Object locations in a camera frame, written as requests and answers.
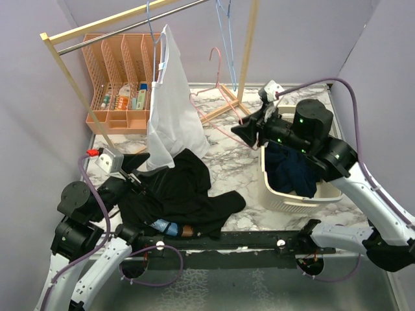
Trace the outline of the light blue clothes hanger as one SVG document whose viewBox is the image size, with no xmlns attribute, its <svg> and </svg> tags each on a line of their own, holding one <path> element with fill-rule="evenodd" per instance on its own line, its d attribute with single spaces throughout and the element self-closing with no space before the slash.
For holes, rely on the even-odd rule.
<svg viewBox="0 0 415 311">
<path fill-rule="evenodd" d="M 237 90 L 237 78 L 235 72 L 235 57 L 233 50 L 233 38 L 231 28 L 231 0 L 227 3 L 222 1 L 215 1 L 215 10 L 217 12 L 217 19 L 219 29 L 222 36 L 224 52 L 226 56 L 226 63 L 230 74 L 231 86 L 234 91 Z"/>
</svg>

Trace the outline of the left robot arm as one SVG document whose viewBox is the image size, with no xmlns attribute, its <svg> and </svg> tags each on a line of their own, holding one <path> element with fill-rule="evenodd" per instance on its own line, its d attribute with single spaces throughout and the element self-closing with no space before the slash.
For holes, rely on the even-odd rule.
<svg viewBox="0 0 415 311">
<path fill-rule="evenodd" d="M 62 191 L 57 210 L 63 219 L 54 231 L 48 275 L 36 310 L 88 310 L 113 271 L 143 251 L 155 227 L 121 222 L 111 230 L 110 211 L 128 191 L 145 191 L 138 172 L 148 153 L 88 150 L 78 159 L 81 181 Z"/>
</svg>

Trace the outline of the black t shirt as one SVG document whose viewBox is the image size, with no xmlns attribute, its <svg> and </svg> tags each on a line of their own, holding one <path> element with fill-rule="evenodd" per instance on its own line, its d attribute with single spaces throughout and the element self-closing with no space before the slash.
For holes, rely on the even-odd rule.
<svg viewBox="0 0 415 311">
<path fill-rule="evenodd" d="M 189 149 L 176 155 L 174 164 L 163 169 L 169 177 L 161 198 L 129 191 L 120 199 L 122 221 L 170 236 L 219 238 L 228 218 L 246 207 L 245 199 L 235 190 L 209 196 L 209 169 Z"/>
</svg>

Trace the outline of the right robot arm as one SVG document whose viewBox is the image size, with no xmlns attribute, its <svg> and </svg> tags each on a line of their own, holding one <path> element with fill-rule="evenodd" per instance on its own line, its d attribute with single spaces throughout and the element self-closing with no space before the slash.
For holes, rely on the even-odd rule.
<svg viewBox="0 0 415 311">
<path fill-rule="evenodd" d="M 333 113 L 318 100 L 297 103 L 292 122 L 268 104 L 231 132 L 248 146 L 275 142 L 300 153 L 321 178 L 341 190 L 371 221 L 370 227 L 348 228 L 310 220 L 298 233 L 304 253 L 337 248 L 366 255 L 377 267 L 395 272 L 414 263 L 414 228 L 399 217 L 402 207 L 389 207 L 392 197 L 380 194 L 364 175 L 357 152 L 329 134 Z"/>
</svg>

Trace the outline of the navy blue t shirt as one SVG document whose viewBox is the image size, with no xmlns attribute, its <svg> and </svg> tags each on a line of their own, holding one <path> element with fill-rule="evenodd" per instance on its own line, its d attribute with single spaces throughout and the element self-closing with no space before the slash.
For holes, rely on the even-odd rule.
<svg viewBox="0 0 415 311">
<path fill-rule="evenodd" d="M 274 191 L 313 198 L 317 183 L 321 180 L 318 171 L 297 151 L 269 142 L 265 148 L 265 171 L 270 188 Z"/>
</svg>

